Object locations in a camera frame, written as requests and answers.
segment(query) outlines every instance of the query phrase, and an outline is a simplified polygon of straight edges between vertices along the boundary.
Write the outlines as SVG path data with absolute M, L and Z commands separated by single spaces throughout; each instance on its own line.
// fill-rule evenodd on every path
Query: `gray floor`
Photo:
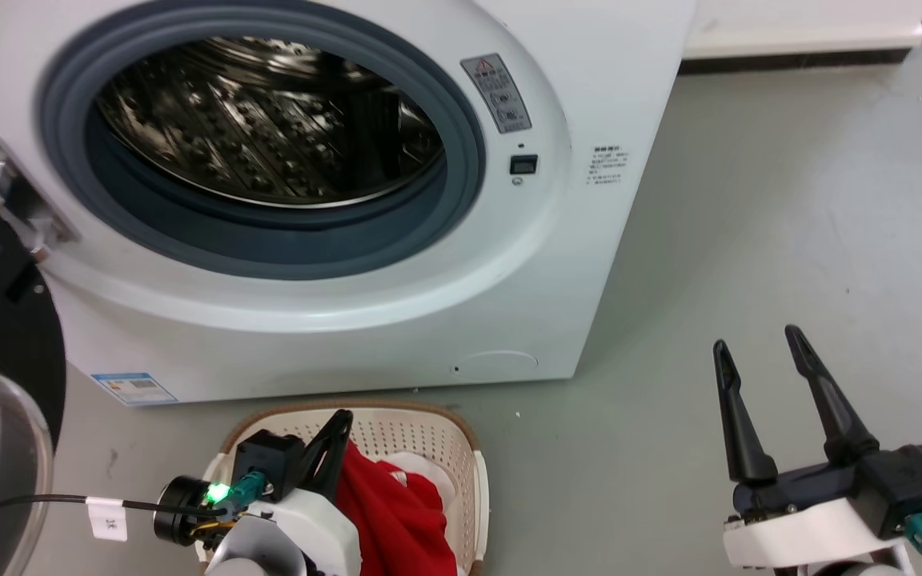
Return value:
M 577 377 L 387 397 L 448 405 L 482 437 L 487 575 L 738 574 L 710 347 L 728 340 L 783 470 L 815 463 L 788 322 L 883 446 L 922 442 L 922 47 L 901 66 L 678 80 Z M 67 411 L 93 417 L 66 422 L 59 492 L 153 499 L 277 404 L 135 410 L 72 380 Z M 195 573 L 146 515 L 118 544 L 84 514 L 52 508 L 30 575 Z

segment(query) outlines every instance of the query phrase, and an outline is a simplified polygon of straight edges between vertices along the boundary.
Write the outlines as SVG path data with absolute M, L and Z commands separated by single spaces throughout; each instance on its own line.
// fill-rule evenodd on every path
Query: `gray rubber seal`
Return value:
M 208 198 L 164 178 L 112 138 L 93 101 L 140 58 L 211 36 L 301 42 L 373 70 L 432 120 L 443 160 L 381 202 L 297 213 Z M 168 258 L 237 276 L 311 280 L 389 266 L 449 233 L 483 180 L 483 132 L 454 81 L 388 30 L 303 0 L 161 0 L 118 12 L 56 58 L 39 121 L 49 159 L 95 216 Z

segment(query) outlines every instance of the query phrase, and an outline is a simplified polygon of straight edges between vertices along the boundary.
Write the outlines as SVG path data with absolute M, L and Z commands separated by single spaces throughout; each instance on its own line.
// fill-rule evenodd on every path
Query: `glowing green led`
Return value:
M 208 499 L 209 502 L 215 504 L 219 500 L 223 500 L 226 496 L 230 494 L 230 487 L 226 484 L 211 484 L 208 487 L 208 492 L 205 494 L 205 499 Z

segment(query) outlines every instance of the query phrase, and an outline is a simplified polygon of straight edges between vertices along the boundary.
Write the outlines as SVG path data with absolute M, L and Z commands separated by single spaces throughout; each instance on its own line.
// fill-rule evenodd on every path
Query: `white wall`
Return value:
M 699 0 L 685 58 L 901 48 L 922 0 Z

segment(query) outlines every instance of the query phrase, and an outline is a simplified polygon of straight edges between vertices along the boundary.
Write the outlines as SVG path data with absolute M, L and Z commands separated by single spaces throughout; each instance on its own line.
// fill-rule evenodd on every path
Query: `white washing machine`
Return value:
M 567 378 L 694 4 L 0 0 L 0 212 L 128 404 Z

